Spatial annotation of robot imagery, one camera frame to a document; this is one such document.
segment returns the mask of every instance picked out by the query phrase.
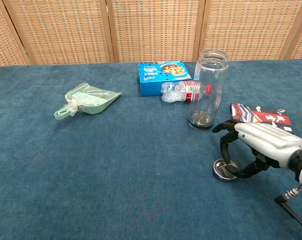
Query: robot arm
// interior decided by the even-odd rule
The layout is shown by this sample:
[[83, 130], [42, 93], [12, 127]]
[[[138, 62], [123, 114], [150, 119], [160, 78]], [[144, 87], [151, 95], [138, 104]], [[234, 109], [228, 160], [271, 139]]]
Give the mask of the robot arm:
[[[296, 180], [302, 183], [302, 138], [266, 123], [241, 122], [235, 119], [218, 124], [213, 132], [228, 130], [221, 137], [220, 147], [226, 169], [239, 178], [249, 178], [256, 173], [274, 168], [291, 169], [296, 173]], [[256, 160], [245, 169], [230, 165], [228, 144], [240, 139], [247, 144]]]

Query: table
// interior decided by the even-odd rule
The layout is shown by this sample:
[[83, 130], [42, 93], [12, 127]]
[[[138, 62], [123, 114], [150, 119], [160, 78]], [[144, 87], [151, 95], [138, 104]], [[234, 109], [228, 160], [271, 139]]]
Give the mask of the table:
[[[81, 82], [123, 93], [98, 115], [56, 120]], [[233, 102], [285, 108], [302, 137], [302, 60], [230, 62], [216, 123]], [[218, 180], [226, 132], [189, 127], [188, 111], [140, 97], [135, 63], [0, 67], [0, 239], [302, 239], [274, 202], [295, 174]], [[240, 141], [230, 153], [254, 160]], [[302, 218], [302, 192], [289, 204]]]

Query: plastic bottle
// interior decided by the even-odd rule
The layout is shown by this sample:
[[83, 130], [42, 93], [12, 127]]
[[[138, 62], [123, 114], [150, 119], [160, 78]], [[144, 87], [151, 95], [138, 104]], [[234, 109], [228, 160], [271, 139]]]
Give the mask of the plastic bottle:
[[162, 84], [161, 93], [162, 101], [172, 103], [176, 101], [190, 102], [194, 81], [179, 81], [179, 82], [166, 82]]

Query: glass jar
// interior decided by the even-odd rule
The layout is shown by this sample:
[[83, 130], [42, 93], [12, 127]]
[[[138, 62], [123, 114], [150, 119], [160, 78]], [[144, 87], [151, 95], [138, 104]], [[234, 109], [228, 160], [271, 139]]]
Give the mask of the glass jar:
[[214, 124], [214, 115], [220, 105], [226, 80], [229, 58], [219, 50], [200, 52], [194, 72], [189, 125], [206, 129]]

